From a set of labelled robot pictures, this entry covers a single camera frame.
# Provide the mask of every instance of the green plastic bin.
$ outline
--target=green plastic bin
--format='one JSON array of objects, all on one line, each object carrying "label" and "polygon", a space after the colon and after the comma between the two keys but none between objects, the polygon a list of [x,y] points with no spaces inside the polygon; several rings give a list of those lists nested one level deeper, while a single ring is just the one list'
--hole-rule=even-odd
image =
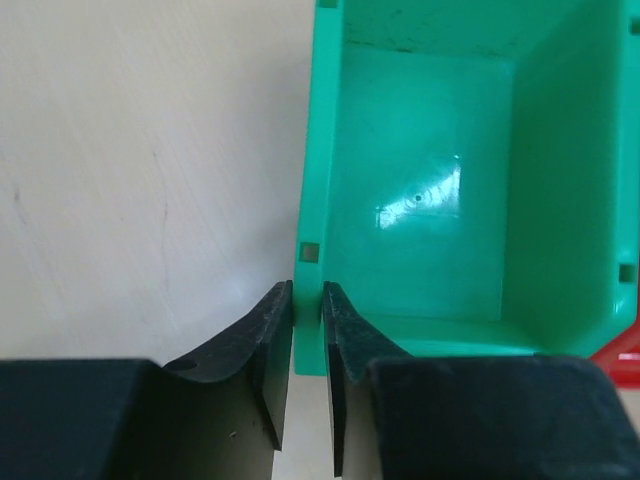
[{"label": "green plastic bin", "polygon": [[323,282],[415,355],[589,355],[636,310],[640,1],[319,0],[295,366]]}]

